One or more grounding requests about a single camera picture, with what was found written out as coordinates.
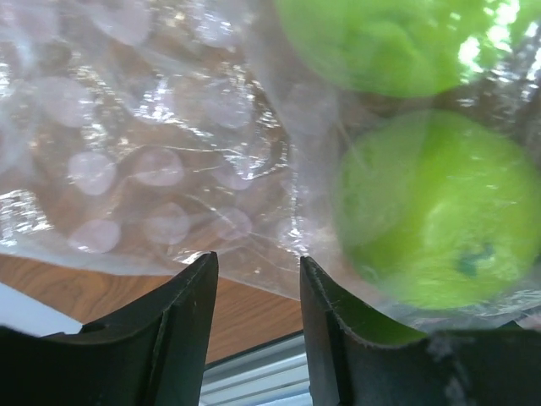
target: table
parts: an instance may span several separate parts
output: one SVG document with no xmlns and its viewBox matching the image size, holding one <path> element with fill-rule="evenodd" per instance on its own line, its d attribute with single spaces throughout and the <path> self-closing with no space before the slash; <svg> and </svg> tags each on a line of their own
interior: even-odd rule
<svg viewBox="0 0 541 406">
<path fill-rule="evenodd" d="M 0 255 L 0 282 L 83 323 L 130 303 L 169 277 L 118 277 Z M 302 329 L 300 303 L 221 278 L 207 362 Z"/>
</svg>

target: plastic bag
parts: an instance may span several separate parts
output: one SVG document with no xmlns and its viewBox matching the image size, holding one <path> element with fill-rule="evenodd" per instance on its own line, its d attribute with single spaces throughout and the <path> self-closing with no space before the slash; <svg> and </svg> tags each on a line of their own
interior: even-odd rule
<svg viewBox="0 0 541 406">
<path fill-rule="evenodd" d="M 298 296 L 289 144 L 212 0 L 0 4 L 0 252 Z"/>
<path fill-rule="evenodd" d="M 541 3 L 236 0 L 344 288 L 425 331 L 541 305 Z"/>
</svg>

